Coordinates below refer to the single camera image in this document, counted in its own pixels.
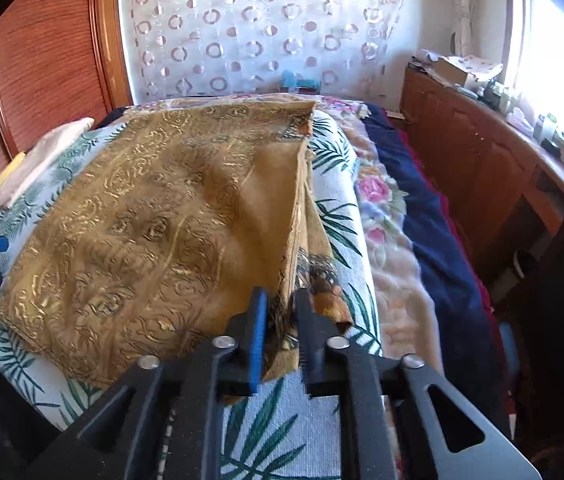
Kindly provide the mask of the gold patterned garment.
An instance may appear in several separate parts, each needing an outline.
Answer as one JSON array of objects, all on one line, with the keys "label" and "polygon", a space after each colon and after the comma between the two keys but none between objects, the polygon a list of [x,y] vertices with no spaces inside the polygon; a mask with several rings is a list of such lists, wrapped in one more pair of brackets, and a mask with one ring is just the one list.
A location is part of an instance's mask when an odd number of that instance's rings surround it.
[{"label": "gold patterned garment", "polygon": [[265,377],[297,365],[291,296],[352,316],[312,195],[308,101],[195,106],[133,119],[55,200],[0,292],[0,320],[98,386],[140,356],[184,356],[265,307]]}]

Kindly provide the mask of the yellow pillow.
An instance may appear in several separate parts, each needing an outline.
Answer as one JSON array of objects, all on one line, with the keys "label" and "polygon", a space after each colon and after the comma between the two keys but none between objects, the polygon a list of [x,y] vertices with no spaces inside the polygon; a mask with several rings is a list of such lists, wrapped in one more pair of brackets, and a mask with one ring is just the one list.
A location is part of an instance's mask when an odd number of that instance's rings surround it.
[{"label": "yellow pillow", "polygon": [[8,180],[8,177],[24,162],[25,158],[26,153],[19,152],[0,172],[0,188],[5,184],[5,181]]}]

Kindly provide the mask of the navy blue blanket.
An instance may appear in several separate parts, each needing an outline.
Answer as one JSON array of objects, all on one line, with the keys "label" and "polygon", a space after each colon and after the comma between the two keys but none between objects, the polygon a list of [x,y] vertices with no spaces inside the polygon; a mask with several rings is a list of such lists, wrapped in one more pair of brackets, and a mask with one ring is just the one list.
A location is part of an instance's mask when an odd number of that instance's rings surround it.
[{"label": "navy blue blanket", "polygon": [[413,244],[423,285],[434,303],[444,374],[509,436],[501,338],[488,293],[472,270],[449,216],[448,200],[425,177],[407,134],[391,125],[382,107],[370,103],[367,108],[370,116],[363,124],[379,161],[407,194],[403,231]]}]

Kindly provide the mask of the white pillow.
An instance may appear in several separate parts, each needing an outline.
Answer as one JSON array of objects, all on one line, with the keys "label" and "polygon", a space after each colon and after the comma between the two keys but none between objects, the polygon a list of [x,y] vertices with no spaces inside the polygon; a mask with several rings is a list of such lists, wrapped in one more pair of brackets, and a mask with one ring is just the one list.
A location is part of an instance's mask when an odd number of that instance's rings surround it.
[{"label": "white pillow", "polygon": [[0,188],[0,209],[11,208],[55,159],[94,125],[92,117],[66,122],[47,133],[26,153],[24,162]]}]

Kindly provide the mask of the floral fleece blanket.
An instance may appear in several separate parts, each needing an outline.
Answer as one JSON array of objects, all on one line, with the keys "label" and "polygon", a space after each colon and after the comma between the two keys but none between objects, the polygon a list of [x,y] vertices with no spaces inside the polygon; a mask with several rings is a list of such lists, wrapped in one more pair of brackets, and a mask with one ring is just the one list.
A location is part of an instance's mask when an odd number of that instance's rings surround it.
[{"label": "floral fleece blanket", "polygon": [[340,330],[371,319],[372,347],[441,361],[439,330],[404,197],[379,162],[358,103],[286,94],[163,100],[130,115],[133,185],[108,234],[122,252],[125,307],[111,367],[143,353],[183,356],[272,296],[268,378],[295,370],[291,294]]}]

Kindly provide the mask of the red-brown louvered wardrobe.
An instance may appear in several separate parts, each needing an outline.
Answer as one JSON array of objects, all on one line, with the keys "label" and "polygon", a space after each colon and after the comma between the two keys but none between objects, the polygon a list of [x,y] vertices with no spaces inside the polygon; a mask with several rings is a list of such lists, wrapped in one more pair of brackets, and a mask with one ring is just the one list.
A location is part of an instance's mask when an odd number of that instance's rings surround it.
[{"label": "red-brown louvered wardrobe", "polygon": [[13,0],[0,13],[0,171],[52,128],[132,101],[118,0]]}]

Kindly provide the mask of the wooden sideboard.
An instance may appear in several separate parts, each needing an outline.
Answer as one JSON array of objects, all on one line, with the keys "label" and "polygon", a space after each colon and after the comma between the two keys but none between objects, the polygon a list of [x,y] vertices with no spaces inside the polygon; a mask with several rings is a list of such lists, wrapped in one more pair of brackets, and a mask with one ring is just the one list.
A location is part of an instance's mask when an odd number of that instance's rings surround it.
[{"label": "wooden sideboard", "polygon": [[472,267],[492,281],[515,249],[564,220],[564,165],[487,106],[404,70],[400,110],[411,148],[449,203]]}]

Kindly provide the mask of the sheer circle-pattern curtain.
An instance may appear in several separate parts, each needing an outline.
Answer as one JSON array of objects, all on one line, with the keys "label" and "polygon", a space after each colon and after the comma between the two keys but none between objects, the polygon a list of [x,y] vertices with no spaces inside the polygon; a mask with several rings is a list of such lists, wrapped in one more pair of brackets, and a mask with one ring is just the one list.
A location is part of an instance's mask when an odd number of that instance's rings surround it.
[{"label": "sheer circle-pattern curtain", "polygon": [[138,103],[268,93],[304,80],[379,100],[403,0],[119,0]]}]

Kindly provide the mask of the blue plastic toy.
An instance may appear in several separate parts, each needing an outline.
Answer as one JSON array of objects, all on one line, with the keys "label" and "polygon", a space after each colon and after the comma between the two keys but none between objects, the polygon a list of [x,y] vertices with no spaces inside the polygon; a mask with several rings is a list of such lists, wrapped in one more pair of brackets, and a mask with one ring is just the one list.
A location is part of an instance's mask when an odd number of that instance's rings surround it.
[{"label": "blue plastic toy", "polygon": [[280,80],[280,92],[319,94],[321,82],[300,77],[291,70],[284,70]]}]

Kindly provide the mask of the cardboard box on sideboard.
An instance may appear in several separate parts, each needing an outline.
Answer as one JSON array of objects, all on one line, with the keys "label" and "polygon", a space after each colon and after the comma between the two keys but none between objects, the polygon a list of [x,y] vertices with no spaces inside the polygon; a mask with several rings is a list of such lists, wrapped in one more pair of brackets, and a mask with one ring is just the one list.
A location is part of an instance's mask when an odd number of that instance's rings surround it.
[{"label": "cardboard box on sideboard", "polygon": [[432,64],[432,69],[452,86],[458,84],[470,89],[498,77],[503,70],[503,64],[477,58],[475,55],[440,56]]}]

